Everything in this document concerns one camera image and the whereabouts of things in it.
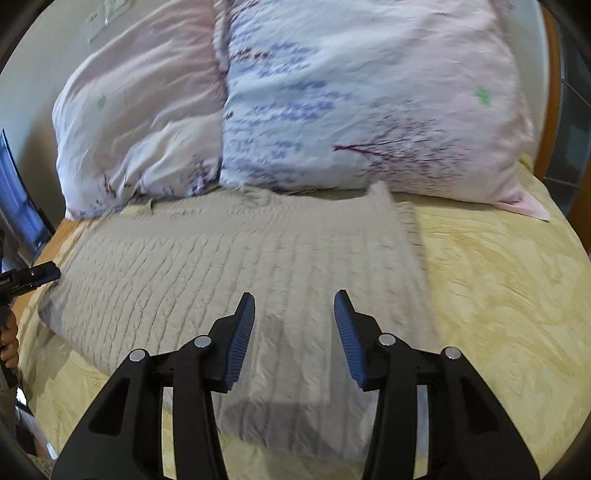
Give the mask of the person's left hand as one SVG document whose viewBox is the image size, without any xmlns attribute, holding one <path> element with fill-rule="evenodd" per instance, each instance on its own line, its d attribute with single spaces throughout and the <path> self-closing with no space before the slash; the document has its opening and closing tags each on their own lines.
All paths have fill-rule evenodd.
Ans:
<svg viewBox="0 0 591 480">
<path fill-rule="evenodd" d="M 7 368 L 16 368 L 19 363 L 18 325 L 10 308 L 1 308 L 1 319 L 5 326 L 1 333 L 1 360 Z"/>
</svg>

